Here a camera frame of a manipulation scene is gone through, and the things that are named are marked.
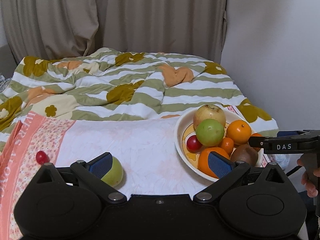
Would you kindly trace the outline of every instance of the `hand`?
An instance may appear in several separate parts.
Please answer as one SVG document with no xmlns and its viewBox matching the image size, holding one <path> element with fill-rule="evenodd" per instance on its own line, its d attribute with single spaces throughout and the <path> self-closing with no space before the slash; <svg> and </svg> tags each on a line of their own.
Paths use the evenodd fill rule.
<svg viewBox="0 0 320 240">
<path fill-rule="evenodd" d="M 299 166 L 303 166 L 303 162 L 301 159 L 297 160 L 297 164 Z M 313 174 L 317 177 L 320 177 L 320 168 L 317 168 L 313 171 Z M 316 190 L 316 186 L 309 180 L 307 172 L 303 173 L 301 178 L 301 184 L 306 185 L 306 190 L 309 197 L 316 197 L 318 195 L 318 191 Z"/>
</svg>

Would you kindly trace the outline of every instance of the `bed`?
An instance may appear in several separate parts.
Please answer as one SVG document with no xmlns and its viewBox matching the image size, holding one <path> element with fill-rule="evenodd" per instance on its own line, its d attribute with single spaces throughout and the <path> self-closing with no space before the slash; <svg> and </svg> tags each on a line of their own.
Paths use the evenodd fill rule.
<svg viewBox="0 0 320 240">
<path fill-rule="evenodd" d="M 176 53 L 101 48 L 87 57 L 52 61 L 28 56 L 0 100 L 3 240 L 21 236 L 12 211 L 40 167 L 39 149 L 60 167 L 110 151 L 124 167 L 117 189 L 127 197 L 192 195 L 211 182 L 177 155 L 172 133 L 179 116 L 216 104 L 264 136 L 278 131 L 276 121 L 251 104 L 221 65 Z"/>
</svg>

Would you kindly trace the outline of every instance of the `orange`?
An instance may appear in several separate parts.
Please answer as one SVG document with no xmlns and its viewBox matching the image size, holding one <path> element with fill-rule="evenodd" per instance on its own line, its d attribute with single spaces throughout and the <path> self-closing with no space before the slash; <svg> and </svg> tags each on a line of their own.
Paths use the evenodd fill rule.
<svg viewBox="0 0 320 240">
<path fill-rule="evenodd" d="M 262 135 L 256 132 L 256 133 L 252 134 L 251 136 L 262 136 Z M 261 148 L 254 147 L 254 149 L 258 152 L 258 151 L 260 151 Z"/>
<path fill-rule="evenodd" d="M 250 125 L 243 120 L 235 120 L 227 128 L 227 137 L 231 138 L 235 144 L 246 144 L 251 136 Z"/>
<path fill-rule="evenodd" d="M 219 147 L 224 149 L 229 156 L 231 156 L 231 153 L 233 152 L 233 147 L 235 143 L 231 138 L 223 138 L 222 141 L 219 144 Z"/>
<path fill-rule="evenodd" d="M 208 156 L 210 152 L 217 152 L 218 154 L 222 155 L 223 157 L 230 160 L 229 155 L 226 153 L 226 151 L 220 147 L 209 147 L 204 149 L 199 156 L 198 159 L 198 170 L 202 171 L 204 174 L 207 174 L 211 177 L 214 177 L 218 179 L 217 175 L 213 173 L 212 170 L 210 170 L 208 165 Z"/>
</svg>

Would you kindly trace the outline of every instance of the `kiwi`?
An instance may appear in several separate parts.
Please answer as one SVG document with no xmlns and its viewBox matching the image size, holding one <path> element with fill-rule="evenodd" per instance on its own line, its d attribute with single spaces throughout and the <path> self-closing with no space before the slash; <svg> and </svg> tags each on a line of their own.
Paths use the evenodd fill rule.
<svg viewBox="0 0 320 240">
<path fill-rule="evenodd" d="M 230 160 L 232 162 L 245 161 L 251 166 L 255 166 L 258 161 L 258 152 L 249 146 L 249 144 L 240 145 L 232 153 Z"/>
</svg>

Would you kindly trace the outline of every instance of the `fruit bowl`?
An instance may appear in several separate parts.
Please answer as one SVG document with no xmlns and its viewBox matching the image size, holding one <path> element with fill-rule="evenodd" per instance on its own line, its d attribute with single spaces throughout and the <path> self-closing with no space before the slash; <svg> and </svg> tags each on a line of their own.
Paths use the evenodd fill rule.
<svg viewBox="0 0 320 240">
<path fill-rule="evenodd" d="M 196 134 L 193 128 L 193 116 L 195 115 L 197 109 L 193 109 L 184 115 L 182 115 L 176 123 L 174 128 L 174 143 L 179 153 L 181 159 L 185 162 L 185 164 L 192 169 L 195 173 L 200 175 L 201 177 L 208 179 L 210 181 L 216 182 L 218 179 L 213 178 L 209 175 L 204 174 L 198 167 L 198 158 L 199 154 L 192 153 L 187 150 L 186 141 L 191 136 Z M 225 131 L 227 130 L 228 125 L 235 120 L 243 120 L 239 115 L 223 108 L 223 112 L 226 116 L 226 126 Z M 263 149 L 258 152 L 258 161 L 256 167 L 261 166 L 263 158 Z"/>
</svg>

